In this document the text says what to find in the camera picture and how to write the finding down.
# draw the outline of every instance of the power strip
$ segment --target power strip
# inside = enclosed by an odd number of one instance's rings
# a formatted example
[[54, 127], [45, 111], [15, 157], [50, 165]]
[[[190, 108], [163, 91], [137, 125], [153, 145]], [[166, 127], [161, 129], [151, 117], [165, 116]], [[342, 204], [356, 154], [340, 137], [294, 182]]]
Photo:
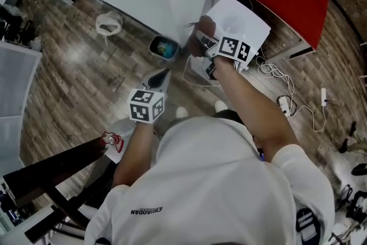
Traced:
[[282, 110], [286, 118], [289, 118], [291, 116], [291, 111], [289, 109], [287, 98], [285, 96], [282, 96], [279, 98], [278, 102], [280, 105], [280, 109]]
[[325, 88], [321, 88], [321, 106], [324, 107], [326, 106], [326, 89]]

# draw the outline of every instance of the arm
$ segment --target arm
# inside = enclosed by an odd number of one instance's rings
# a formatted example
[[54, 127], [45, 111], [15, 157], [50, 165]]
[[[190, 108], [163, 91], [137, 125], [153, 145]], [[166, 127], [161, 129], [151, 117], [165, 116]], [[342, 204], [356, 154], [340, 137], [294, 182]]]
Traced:
[[115, 170], [112, 187], [131, 186], [150, 169], [153, 124], [138, 123]]
[[218, 56], [214, 63], [214, 77], [221, 83], [248, 131], [263, 147], [268, 162], [282, 147], [299, 144], [279, 107], [244, 79], [235, 70], [231, 60]]

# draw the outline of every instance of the white cabinet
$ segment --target white cabinet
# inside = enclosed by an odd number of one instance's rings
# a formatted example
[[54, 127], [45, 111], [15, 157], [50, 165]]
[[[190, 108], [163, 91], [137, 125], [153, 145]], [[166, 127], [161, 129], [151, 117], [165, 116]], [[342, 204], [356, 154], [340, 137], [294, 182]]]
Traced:
[[0, 176], [22, 168], [24, 109], [42, 53], [0, 41]]

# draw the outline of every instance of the white t-shirt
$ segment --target white t-shirt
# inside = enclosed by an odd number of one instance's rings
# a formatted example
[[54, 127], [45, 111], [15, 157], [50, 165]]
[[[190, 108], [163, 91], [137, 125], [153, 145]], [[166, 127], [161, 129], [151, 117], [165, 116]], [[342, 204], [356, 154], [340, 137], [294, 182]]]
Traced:
[[110, 191], [85, 243], [295, 245], [299, 206], [318, 219], [321, 244], [334, 225], [333, 191], [303, 149], [285, 146], [269, 164], [243, 125], [193, 118], [166, 133], [147, 173]]

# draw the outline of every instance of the white sneaker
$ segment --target white sneaker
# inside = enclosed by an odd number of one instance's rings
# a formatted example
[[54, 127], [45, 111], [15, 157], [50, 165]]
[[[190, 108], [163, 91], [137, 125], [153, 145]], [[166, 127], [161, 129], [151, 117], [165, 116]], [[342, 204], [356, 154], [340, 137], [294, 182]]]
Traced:
[[176, 118], [177, 119], [182, 119], [182, 118], [187, 118], [189, 116], [188, 110], [185, 107], [178, 107], [176, 109]]
[[214, 104], [214, 108], [216, 110], [216, 113], [218, 113], [222, 110], [227, 110], [228, 109], [227, 105], [225, 105], [225, 103], [222, 100], [216, 101], [215, 104]]

